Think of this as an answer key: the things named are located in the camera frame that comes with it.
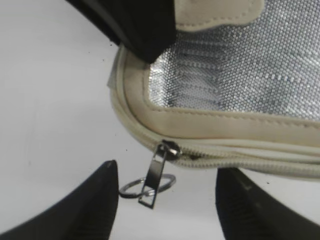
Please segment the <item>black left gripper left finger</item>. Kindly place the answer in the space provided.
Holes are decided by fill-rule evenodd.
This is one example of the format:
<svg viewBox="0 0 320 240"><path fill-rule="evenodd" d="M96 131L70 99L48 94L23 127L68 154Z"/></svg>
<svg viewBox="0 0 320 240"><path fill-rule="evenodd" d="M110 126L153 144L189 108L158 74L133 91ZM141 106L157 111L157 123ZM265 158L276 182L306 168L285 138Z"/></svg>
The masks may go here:
<svg viewBox="0 0 320 240"><path fill-rule="evenodd" d="M2 240L107 240L119 201L118 166L104 162L58 203L2 233Z"/></svg>

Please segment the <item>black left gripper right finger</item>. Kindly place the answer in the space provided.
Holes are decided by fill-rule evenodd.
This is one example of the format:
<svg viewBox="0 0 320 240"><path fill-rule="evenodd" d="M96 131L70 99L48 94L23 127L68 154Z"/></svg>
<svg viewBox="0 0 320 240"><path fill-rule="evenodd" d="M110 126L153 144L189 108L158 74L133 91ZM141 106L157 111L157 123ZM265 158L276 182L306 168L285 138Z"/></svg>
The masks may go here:
<svg viewBox="0 0 320 240"><path fill-rule="evenodd" d="M273 198L237 168L220 168L215 207L226 240L318 240L320 226Z"/></svg>

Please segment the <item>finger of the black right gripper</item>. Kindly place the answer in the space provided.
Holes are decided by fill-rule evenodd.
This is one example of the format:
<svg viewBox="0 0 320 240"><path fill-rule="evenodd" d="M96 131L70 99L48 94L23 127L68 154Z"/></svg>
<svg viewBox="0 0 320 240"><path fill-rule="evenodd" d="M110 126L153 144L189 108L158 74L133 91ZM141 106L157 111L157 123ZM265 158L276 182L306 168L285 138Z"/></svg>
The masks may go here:
<svg viewBox="0 0 320 240"><path fill-rule="evenodd" d="M70 0L68 3L116 45L153 63L176 41L172 0Z"/></svg>

